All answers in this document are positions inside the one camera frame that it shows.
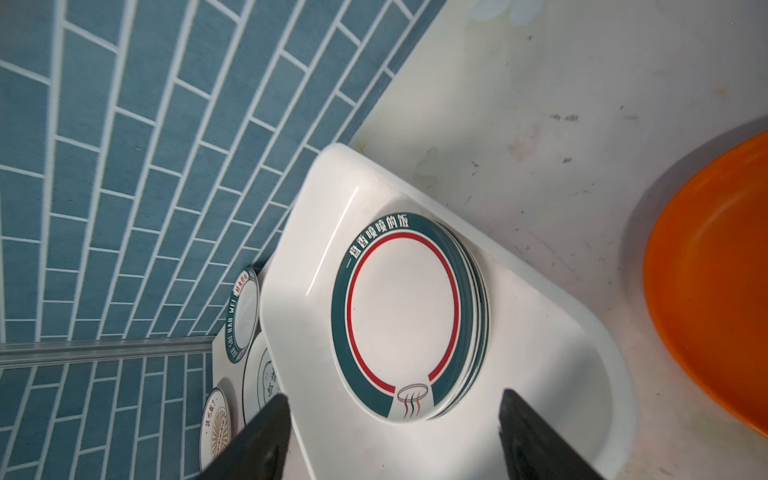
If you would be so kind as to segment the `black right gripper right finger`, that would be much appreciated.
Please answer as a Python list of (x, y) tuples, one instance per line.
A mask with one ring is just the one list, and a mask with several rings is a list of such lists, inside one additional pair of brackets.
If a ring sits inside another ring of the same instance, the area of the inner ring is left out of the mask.
[(590, 479), (602, 476), (516, 391), (505, 389), (500, 440), (510, 479)]

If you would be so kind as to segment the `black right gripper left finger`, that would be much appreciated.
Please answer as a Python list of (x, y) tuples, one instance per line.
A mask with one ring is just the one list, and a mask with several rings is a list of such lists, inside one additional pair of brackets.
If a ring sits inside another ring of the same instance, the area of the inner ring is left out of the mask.
[(280, 480), (290, 437), (288, 398), (277, 394), (198, 478)]

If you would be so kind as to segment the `flower outline white plate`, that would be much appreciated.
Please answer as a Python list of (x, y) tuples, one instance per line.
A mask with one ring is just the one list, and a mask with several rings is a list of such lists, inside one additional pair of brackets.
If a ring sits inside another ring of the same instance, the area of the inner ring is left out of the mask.
[(245, 424), (281, 392), (276, 370), (268, 349), (266, 334), (260, 332), (246, 355), (242, 382), (242, 413)]

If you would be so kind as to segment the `green red ring plate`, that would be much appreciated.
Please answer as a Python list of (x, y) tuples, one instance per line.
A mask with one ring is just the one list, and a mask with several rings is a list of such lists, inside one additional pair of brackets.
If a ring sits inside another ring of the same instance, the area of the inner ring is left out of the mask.
[(390, 423), (431, 420), (463, 383), (475, 339), (461, 250), (438, 221), (389, 213), (350, 243), (331, 296), (331, 338), (350, 396)]

